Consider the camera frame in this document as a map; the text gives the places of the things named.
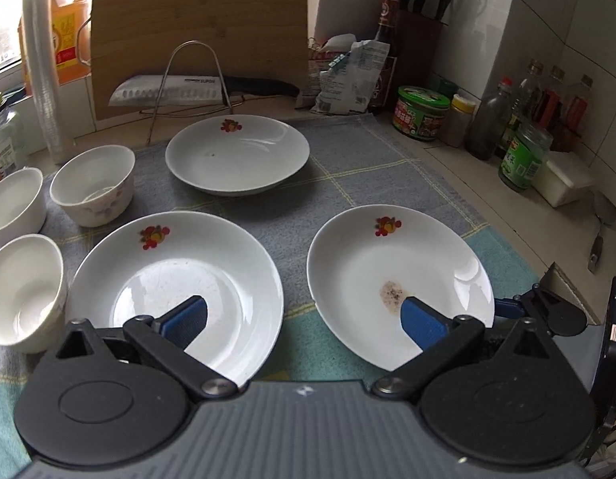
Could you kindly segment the yellow lidded spice jar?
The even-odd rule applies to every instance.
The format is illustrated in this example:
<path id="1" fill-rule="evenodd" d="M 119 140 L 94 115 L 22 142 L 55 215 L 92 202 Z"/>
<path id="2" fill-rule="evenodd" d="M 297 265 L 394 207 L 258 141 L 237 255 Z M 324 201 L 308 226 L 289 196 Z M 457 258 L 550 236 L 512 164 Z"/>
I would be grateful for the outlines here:
<path id="1" fill-rule="evenodd" d="M 456 93 L 446 114 L 440 133 L 441 140 L 451 147 L 460 147 L 472 123 L 477 103 Z"/>

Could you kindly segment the dark glass sauce bottle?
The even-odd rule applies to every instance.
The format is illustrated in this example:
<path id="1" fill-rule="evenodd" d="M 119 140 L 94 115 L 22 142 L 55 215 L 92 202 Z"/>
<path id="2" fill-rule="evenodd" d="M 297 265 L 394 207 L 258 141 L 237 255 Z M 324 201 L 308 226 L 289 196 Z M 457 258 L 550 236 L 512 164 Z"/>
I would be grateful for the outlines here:
<path id="1" fill-rule="evenodd" d="M 488 161 L 494 154 L 511 115 L 513 80 L 504 77 L 496 92 L 480 105 L 464 140 L 468 154 Z"/>

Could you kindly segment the crumpled white plastic bag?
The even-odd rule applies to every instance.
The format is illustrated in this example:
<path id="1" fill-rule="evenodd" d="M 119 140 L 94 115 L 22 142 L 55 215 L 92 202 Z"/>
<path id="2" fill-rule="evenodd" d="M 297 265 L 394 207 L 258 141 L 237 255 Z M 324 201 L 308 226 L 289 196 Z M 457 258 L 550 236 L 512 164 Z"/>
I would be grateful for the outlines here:
<path id="1" fill-rule="evenodd" d="M 354 34 L 331 37 L 309 53 L 310 91 L 314 113 L 362 114 L 369 107 L 378 74 L 387 53 L 386 44 L 358 41 Z"/>

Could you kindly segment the grey checked dish towel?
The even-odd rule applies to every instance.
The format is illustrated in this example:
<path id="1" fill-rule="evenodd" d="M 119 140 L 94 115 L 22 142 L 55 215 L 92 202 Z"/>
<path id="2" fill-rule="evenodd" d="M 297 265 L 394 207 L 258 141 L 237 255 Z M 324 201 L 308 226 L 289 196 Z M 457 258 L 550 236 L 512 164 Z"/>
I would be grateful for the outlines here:
<path id="1" fill-rule="evenodd" d="M 499 297 L 523 293 L 536 281 L 536 273 L 508 241 L 376 120 L 300 119 L 295 125 L 309 143 L 308 161 L 280 185 L 253 196 L 212 196 L 182 183 L 167 169 L 163 144 L 137 151 L 134 198 L 121 216 L 128 223 L 158 212 L 209 213 L 240 225 L 263 245 L 282 281 L 284 320 L 260 378 L 378 378 L 378 368 L 357 357 L 326 327 L 307 284 L 314 235 L 353 206 L 394 204 L 442 222 L 477 254 Z"/>

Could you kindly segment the green labelled glass jar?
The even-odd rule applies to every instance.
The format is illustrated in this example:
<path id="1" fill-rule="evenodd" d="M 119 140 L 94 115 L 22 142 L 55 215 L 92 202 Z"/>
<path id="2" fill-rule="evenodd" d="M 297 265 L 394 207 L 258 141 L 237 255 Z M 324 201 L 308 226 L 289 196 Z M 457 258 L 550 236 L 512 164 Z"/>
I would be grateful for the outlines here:
<path id="1" fill-rule="evenodd" d="M 528 189 L 547 157 L 553 137 L 545 130 L 522 122 L 498 168 L 501 181 L 515 192 Z"/>

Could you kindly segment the white bowl floral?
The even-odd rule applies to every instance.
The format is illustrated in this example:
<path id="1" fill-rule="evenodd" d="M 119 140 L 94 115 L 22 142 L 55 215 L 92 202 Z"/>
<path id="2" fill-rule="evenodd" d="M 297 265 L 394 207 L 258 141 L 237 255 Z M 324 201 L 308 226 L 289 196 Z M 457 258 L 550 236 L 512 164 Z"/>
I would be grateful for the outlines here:
<path id="1" fill-rule="evenodd" d="M 70 220 L 95 228 L 118 218 L 134 195 L 134 152 L 105 145 L 78 154 L 51 180 L 49 196 Z"/>
<path id="2" fill-rule="evenodd" d="M 0 346 L 38 354 L 63 330 L 68 295 L 57 243 L 39 234 L 18 237 L 0 249 Z"/>

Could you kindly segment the green lidded sauce jar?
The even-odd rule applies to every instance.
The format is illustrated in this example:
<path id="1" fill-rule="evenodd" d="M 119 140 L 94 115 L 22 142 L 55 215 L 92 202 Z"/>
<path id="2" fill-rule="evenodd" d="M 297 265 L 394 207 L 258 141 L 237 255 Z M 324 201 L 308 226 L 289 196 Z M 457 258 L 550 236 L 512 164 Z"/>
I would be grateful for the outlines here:
<path id="1" fill-rule="evenodd" d="M 400 87 L 393 126 L 401 134 L 421 142 L 434 141 L 451 102 L 444 95 L 411 85 Z"/>

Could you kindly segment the white bowl plain left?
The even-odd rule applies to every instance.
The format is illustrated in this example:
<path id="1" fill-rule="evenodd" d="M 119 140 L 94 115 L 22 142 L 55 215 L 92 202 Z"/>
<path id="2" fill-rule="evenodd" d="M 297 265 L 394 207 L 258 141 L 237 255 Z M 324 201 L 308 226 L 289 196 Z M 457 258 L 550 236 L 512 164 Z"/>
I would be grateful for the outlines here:
<path id="1" fill-rule="evenodd" d="M 0 182 L 0 247 L 39 232 L 46 220 L 43 173 L 23 168 Z"/>

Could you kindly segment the white bowl floral near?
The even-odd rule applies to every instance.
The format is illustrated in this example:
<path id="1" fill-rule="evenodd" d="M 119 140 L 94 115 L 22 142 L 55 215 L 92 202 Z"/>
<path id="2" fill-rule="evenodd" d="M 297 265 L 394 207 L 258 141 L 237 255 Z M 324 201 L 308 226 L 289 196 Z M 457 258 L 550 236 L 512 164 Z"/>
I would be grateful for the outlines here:
<path id="1" fill-rule="evenodd" d="M 57 243 L 39 234 L 18 237 L 0 249 L 0 346 L 38 354 L 63 330 L 68 295 Z"/>

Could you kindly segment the steel santoku knife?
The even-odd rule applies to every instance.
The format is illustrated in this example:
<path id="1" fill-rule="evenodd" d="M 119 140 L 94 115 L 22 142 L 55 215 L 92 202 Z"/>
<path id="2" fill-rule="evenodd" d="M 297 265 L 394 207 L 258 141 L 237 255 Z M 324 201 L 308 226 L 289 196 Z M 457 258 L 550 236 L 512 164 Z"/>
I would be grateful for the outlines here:
<path id="1" fill-rule="evenodd" d="M 223 77 L 228 95 L 299 96 L 294 84 L 271 79 Z M 156 105 L 161 75 L 139 75 L 122 82 L 113 91 L 109 105 L 112 107 L 140 107 Z M 217 76 L 167 76 L 160 98 L 160 106 L 185 106 L 193 104 L 224 104 L 223 87 Z"/>

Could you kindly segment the white plate with stain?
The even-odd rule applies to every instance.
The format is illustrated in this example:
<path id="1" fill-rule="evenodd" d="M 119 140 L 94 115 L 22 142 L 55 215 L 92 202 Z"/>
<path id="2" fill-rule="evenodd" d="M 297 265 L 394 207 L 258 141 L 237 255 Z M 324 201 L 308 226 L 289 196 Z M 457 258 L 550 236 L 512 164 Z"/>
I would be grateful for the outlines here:
<path id="1" fill-rule="evenodd" d="M 331 332 L 386 371 L 421 352 L 401 328 L 409 296 L 449 318 L 494 321 L 492 285 L 475 252 L 448 226 L 403 206 L 357 206 L 331 218 L 310 244 L 307 281 Z"/>

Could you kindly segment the metal spatula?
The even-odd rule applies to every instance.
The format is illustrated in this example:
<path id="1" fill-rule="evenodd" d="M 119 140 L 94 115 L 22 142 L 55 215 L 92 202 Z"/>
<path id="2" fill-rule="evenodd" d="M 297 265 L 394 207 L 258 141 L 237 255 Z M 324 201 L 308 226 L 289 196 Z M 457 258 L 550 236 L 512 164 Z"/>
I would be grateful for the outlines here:
<path id="1" fill-rule="evenodd" d="M 594 195 L 594 214 L 598 221 L 598 228 L 592 248 L 590 249 L 587 269 L 595 273 L 598 269 L 603 250 L 603 232 L 607 227 L 611 227 L 616 222 L 616 206 L 602 192 L 595 192 Z"/>

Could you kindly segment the dark soy sauce bottle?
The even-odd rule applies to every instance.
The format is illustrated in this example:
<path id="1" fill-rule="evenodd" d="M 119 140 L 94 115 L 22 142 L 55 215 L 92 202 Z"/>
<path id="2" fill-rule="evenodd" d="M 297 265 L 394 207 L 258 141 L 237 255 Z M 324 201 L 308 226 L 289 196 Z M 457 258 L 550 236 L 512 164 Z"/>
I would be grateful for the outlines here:
<path id="1" fill-rule="evenodd" d="M 386 44 L 387 53 L 384 64 L 375 84 L 375 89 L 370 100 L 369 107 L 372 110 L 380 109 L 385 106 L 387 101 L 389 85 L 393 77 L 393 70 L 397 60 L 396 55 L 396 36 L 398 21 L 399 1 L 383 0 L 381 2 L 381 14 L 379 14 L 378 29 L 375 40 L 381 44 Z"/>

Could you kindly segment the white bowl floral far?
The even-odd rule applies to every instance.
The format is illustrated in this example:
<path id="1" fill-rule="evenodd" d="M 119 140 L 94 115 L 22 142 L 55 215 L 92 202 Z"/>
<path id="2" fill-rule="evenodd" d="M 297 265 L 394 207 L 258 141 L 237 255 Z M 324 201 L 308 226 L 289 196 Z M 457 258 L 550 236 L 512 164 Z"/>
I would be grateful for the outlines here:
<path id="1" fill-rule="evenodd" d="M 70 220 L 95 228 L 118 218 L 134 195 L 134 152 L 105 145 L 78 154 L 51 180 L 49 196 Z"/>

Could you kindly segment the white plastic box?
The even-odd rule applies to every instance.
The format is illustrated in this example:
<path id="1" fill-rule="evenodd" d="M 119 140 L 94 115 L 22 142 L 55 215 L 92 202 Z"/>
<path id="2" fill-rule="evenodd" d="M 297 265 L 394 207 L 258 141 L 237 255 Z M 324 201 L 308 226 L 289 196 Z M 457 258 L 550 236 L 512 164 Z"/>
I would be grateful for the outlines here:
<path id="1" fill-rule="evenodd" d="M 553 207 L 584 198 L 595 185 L 592 172 L 574 152 L 550 151 L 533 178 L 533 188 Z"/>

